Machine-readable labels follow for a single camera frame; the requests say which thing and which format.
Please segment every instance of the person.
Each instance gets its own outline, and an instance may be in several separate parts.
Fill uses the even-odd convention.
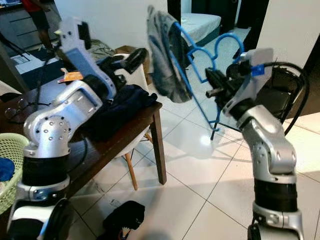
[[[49,12],[50,8],[43,5],[40,0],[21,0],[23,7],[30,14],[34,25],[37,28],[40,41],[46,48],[49,56],[54,57],[54,48],[49,37],[49,23],[45,12]]]

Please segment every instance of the green laundry basket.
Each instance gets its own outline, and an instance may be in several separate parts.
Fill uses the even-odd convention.
[[[10,208],[15,200],[16,184],[22,176],[23,149],[28,143],[28,139],[20,134],[0,133],[0,157],[10,159],[14,163],[13,177],[3,182],[4,189],[0,192],[0,215]]]

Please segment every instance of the bed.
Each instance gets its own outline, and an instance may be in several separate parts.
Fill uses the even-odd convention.
[[[204,46],[219,35],[221,17],[200,13],[181,13],[181,26],[198,46]]]

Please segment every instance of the white mattress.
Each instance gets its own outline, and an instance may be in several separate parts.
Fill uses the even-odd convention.
[[[197,43],[215,30],[221,22],[220,16],[200,13],[181,13],[181,26],[190,37]]]

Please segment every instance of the orange tag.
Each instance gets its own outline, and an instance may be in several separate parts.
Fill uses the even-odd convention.
[[[84,79],[81,72],[79,71],[68,72],[67,69],[65,68],[61,68],[60,70],[64,72],[64,76],[63,76],[63,79],[57,81],[58,84]]]

